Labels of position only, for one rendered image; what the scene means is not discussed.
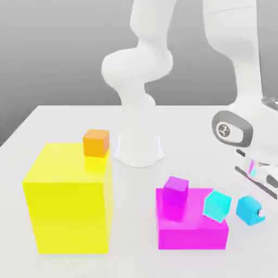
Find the small purple cube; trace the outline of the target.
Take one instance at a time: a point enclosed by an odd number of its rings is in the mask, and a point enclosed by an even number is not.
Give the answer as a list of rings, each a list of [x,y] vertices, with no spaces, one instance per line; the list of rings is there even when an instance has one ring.
[[[180,222],[184,215],[189,181],[170,176],[162,189],[162,210],[169,220]]]

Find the large magenta box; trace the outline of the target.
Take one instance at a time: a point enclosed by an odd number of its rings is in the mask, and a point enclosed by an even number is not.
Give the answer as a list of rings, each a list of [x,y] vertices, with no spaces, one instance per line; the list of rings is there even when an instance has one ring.
[[[203,215],[205,198],[212,188],[190,188],[183,219],[171,221],[164,215],[162,189],[156,189],[156,227],[159,249],[225,249],[229,226]]]

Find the small blue cube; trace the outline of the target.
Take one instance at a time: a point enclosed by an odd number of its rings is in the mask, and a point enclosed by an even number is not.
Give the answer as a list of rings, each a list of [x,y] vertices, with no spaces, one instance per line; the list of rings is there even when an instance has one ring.
[[[260,215],[261,209],[259,201],[251,196],[244,196],[238,200],[236,215],[248,226],[253,226],[265,220],[265,216]]]

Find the small cyan cube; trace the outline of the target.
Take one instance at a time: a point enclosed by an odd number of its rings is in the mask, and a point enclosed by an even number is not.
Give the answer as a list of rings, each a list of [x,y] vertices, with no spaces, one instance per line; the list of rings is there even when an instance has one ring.
[[[230,210],[232,198],[213,190],[204,201],[203,215],[222,223]]]

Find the small orange cube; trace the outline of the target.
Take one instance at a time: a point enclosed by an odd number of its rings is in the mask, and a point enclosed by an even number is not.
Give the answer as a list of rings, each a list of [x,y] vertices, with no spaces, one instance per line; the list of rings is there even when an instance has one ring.
[[[109,131],[89,129],[83,137],[84,155],[104,157],[109,150]]]

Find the large yellow box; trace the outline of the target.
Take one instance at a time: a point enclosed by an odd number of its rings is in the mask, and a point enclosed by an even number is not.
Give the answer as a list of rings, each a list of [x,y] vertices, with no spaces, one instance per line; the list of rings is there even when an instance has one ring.
[[[113,216],[110,152],[47,143],[23,180],[39,254],[106,254]]]

